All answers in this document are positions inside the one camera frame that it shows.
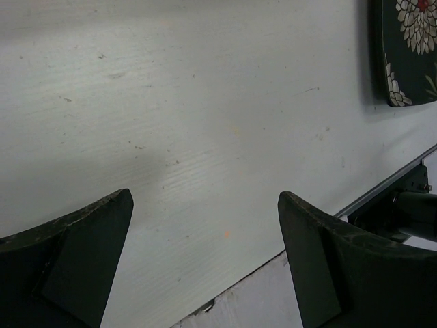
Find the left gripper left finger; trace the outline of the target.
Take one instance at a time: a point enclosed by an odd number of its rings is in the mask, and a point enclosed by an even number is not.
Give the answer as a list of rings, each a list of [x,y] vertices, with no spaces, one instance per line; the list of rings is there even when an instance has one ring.
[[[129,189],[1,239],[2,327],[99,327],[133,212]]]

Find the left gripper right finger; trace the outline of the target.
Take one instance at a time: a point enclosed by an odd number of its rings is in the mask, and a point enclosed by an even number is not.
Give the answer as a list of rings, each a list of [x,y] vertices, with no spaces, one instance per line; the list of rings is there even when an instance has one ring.
[[[436,253],[337,219],[284,191],[279,223],[304,327],[435,327]]]

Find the black floral square plate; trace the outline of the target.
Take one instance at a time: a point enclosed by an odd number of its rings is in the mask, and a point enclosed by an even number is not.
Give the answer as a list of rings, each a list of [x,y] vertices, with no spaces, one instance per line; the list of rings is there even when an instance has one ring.
[[[436,101],[436,1],[372,1],[379,91],[391,107]]]

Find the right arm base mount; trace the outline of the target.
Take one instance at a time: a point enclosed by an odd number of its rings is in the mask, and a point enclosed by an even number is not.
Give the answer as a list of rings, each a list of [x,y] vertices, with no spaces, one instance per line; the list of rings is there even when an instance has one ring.
[[[368,232],[403,243],[410,237],[436,241],[436,183],[429,181],[426,158],[419,157],[383,180],[335,217]]]

